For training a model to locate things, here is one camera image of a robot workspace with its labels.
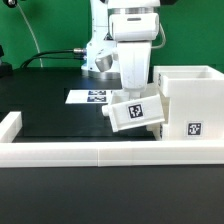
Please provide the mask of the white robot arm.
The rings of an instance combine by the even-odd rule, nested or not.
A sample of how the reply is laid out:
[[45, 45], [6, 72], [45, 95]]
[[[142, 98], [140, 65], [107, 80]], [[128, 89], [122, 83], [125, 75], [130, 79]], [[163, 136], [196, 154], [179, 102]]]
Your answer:
[[92, 37], [84, 50], [82, 74], [100, 79], [116, 79], [120, 76], [119, 65], [106, 57], [97, 58], [102, 52], [109, 53], [118, 42], [152, 43], [158, 34], [162, 42], [153, 49], [166, 44], [166, 36], [159, 21], [157, 9], [174, 5], [178, 0], [89, 0], [91, 6]]

